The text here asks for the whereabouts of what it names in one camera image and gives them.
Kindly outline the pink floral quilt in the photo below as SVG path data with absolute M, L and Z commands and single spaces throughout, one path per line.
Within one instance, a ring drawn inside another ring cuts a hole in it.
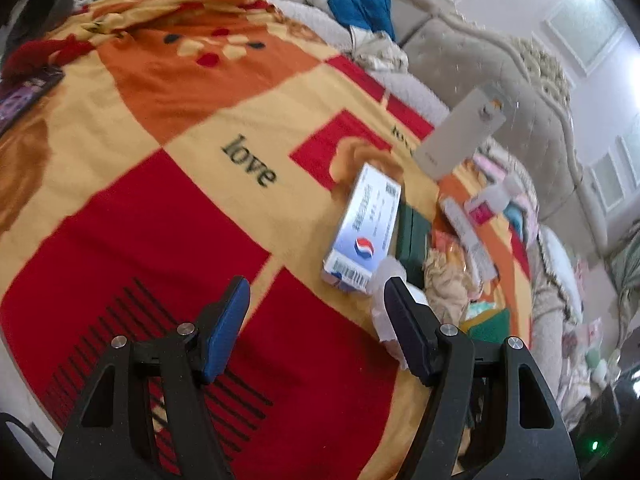
M 501 182 L 513 172 L 512 170 L 505 170 L 484 154 L 474 154 L 472 161 L 475 166 L 477 166 L 477 169 L 485 175 L 489 183 Z M 520 194 L 512 198 L 509 205 L 506 206 L 504 213 L 511 223 L 511 226 L 518 232 L 518 236 L 525 247 L 529 248 L 536 240 L 539 228 L 536 202 L 523 190 Z

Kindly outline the white pill bottle, pink label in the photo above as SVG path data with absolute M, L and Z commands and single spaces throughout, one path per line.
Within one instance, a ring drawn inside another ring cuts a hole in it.
M 464 211 L 474 224 L 481 226 L 498 214 L 524 193 L 522 181 L 517 174 L 507 174 L 500 182 L 483 188 L 464 203 Z

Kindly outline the red orange floral blanket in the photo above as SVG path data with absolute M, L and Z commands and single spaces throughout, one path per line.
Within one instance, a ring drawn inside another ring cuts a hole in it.
M 1 407 L 56 441 L 102 352 L 172 333 L 237 275 L 250 312 L 210 421 L 240 479 L 391 479 L 430 393 L 321 265 L 367 162 L 434 226 L 434 129 L 267 0 L 100 0 L 2 73 L 62 80 L 1 139 Z

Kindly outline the black smartphone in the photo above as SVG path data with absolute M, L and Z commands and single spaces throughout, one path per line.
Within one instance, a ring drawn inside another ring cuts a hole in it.
M 2 81 L 0 136 L 64 78 L 62 68 L 49 67 L 16 81 Z

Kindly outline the long white medicine box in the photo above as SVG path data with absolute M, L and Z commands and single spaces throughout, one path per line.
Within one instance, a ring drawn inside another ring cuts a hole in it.
M 439 207 L 456 231 L 461 245 L 475 262 L 480 279 L 487 283 L 498 278 L 498 269 L 494 260 L 491 259 L 462 207 L 449 196 L 439 200 Z

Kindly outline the beige paper towel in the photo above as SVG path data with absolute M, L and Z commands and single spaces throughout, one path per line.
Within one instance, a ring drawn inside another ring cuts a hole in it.
M 450 262 L 443 252 L 431 249 L 423 263 L 424 294 L 440 322 L 458 326 L 483 287 L 469 273 Z

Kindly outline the green yellow scrub sponge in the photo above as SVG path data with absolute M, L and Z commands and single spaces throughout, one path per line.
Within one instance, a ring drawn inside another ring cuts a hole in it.
M 462 322 L 460 328 L 472 339 L 501 344 L 511 333 L 510 321 L 508 309 L 489 309 Z

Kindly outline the blue white medicine box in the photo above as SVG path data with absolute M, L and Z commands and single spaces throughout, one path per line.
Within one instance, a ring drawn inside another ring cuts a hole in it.
M 350 194 L 321 276 L 344 292 L 369 291 L 369 282 L 390 251 L 401 185 L 364 164 Z

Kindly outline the white tissue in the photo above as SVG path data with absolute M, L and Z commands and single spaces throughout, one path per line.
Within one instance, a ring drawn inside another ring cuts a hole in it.
M 378 340 L 400 368 L 408 370 L 418 358 L 422 344 L 409 307 L 426 307 L 424 293 L 407 282 L 407 271 L 393 257 L 384 258 L 378 265 L 368 291 L 371 293 L 371 318 Z

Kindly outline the beige thermos flask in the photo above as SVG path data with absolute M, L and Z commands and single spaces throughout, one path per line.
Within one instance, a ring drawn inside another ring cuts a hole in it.
M 414 150 L 418 167 L 440 180 L 493 136 L 513 116 L 514 105 L 496 82 L 475 87 Z

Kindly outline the blue jacket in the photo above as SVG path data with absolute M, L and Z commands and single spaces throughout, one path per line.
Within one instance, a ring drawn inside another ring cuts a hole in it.
M 392 22 L 392 0 L 328 0 L 335 21 L 345 28 L 386 32 L 396 40 Z

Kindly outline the white ruffled pillow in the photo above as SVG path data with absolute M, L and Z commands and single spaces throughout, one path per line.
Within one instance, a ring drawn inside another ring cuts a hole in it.
M 570 256 L 555 232 L 544 224 L 539 227 L 537 240 L 544 272 L 564 301 L 566 318 L 573 324 L 582 324 L 582 297 Z

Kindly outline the cream crumpled garment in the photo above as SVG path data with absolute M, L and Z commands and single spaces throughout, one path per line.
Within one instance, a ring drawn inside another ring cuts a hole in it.
M 352 38 L 349 56 L 361 68 L 374 72 L 408 72 L 408 56 L 387 32 L 355 26 L 350 26 L 349 32 Z

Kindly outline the dark green packet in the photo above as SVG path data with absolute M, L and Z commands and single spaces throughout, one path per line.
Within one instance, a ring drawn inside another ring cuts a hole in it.
M 401 202 L 398 209 L 396 259 L 405 268 L 407 281 L 424 289 L 424 262 L 430 247 L 431 222 Z

